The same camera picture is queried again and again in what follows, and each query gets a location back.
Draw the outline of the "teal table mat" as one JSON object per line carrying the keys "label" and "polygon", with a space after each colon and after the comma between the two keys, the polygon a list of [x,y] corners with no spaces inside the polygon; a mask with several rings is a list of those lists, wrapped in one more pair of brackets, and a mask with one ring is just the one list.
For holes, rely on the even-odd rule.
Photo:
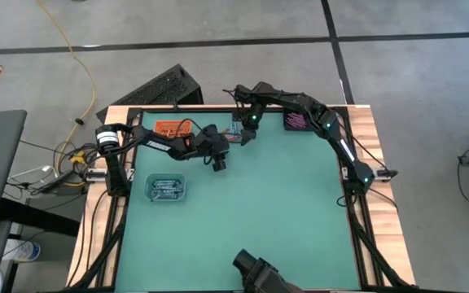
{"label": "teal table mat", "polygon": [[[255,140],[230,148],[222,171],[145,146],[135,167],[117,291],[238,290],[242,249],[301,288],[358,288],[335,152],[314,133],[285,130],[279,113],[263,115]],[[183,175],[184,198],[150,201],[153,173]]]}

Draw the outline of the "black perforated computer case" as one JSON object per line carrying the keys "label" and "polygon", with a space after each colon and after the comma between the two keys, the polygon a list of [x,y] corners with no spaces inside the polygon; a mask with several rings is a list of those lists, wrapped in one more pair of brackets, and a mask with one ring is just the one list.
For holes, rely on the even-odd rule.
{"label": "black perforated computer case", "polygon": [[203,104],[197,81],[180,64],[176,64],[149,82],[112,103],[112,106],[196,105]]}

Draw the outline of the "orange plastic basket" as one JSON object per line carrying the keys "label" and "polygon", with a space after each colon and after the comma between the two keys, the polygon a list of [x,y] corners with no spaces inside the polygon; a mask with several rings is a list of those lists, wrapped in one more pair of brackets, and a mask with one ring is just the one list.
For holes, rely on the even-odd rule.
{"label": "orange plastic basket", "polygon": [[[192,133],[192,123],[189,120],[157,120],[155,122],[155,127],[154,127],[155,132],[158,133],[156,130],[162,127],[178,127],[178,128],[182,128],[182,131],[187,131],[187,132]],[[158,134],[167,137],[166,133],[164,134],[158,133]]]}

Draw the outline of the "black metal table frame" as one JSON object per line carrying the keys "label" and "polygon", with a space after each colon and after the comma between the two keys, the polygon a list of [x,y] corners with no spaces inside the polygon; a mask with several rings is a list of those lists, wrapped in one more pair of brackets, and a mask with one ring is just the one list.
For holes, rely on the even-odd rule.
{"label": "black metal table frame", "polygon": [[[356,147],[359,159],[379,167],[376,157],[384,162],[384,155],[380,145],[379,135],[375,125],[372,109],[369,105],[333,105],[333,110],[340,114],[344,127],[353,133],[361,143]],[[235,105],[169,105],[155,106],[110,106],[100,121],[107,125],[125,123],[137,125],[140,123],[142,112],[170,112],[183,114],[185,112],[227,112],[235,109]],[[68,281],[75,283],[82,279],[82,266],[90,265],[103,250],[104,243],[117,227],[120,217],[125,211],[122,206],[124,199],[104,198],[101,194],[106,191],[105,183],[92,183],[86,197],[85,220],[80,224],[70,266]],[[410,258],[405,245],[398,212],[388,205],[394,199],[391,184],[385,181],[372,185],[372,191],[365,199],[357,201],[355,212],[364,229],[371,233],[370,239],[375,242],[385,260],[404,281],[414,284],[414,275]]]}

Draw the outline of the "clear plastic container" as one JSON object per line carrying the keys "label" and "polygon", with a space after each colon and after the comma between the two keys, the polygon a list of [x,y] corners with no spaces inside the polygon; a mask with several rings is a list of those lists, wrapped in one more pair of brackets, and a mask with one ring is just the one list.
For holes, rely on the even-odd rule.
{"label": "clear plastic container", "polygon": [[[186,193],[186,179],[183,175],[180,173],[153,173],[150,174],[147,179],[146,179],[146,185],[145,185],[145,196],[151,200],[151,192],[153,191],[153,181],[154,180],[179,180],[178,184],[183,185],[183,191],[181,191],[181,194],[179,195],[179,199],[176,201],[179,201],[184,198],[185,193]],[[174,201],[152,201],[152,202],[174,202]]]}

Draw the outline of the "black plastic basket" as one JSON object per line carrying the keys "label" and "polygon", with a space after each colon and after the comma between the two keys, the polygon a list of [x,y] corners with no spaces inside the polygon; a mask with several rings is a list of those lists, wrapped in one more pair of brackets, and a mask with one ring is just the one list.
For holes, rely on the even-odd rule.
{"label": "black plastic basket", "polygon": [[[297,114],[300,114],[300,115],[303,115],[304,118],[306,119],[306,122],[307,124],[309,125],[309,127],[307,129],[295,129],[295,128],[292,128],[288,123],[287,123],[287,115],[289,113],[297,113]],[[285,108],[283,110],[283,127],[285,130],[287,131],[316,131],[316,130],[319,130],[319,127],[317,124],[315,124],[311,118],[310,118],[310,115],[307,111],[304,111],[304,110],[300,110],[300,109],[290,109],[290,108]]]}

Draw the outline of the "white plastic bottle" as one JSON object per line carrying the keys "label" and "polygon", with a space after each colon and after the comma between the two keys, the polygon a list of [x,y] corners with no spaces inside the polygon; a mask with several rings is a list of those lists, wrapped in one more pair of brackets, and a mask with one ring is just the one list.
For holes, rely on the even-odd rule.
{"label": "white plastic bottle", "polygon": [[19,239],[8,239],[4,248],[2,260],[14,262],[35,261],[41,253],[38,243]]}

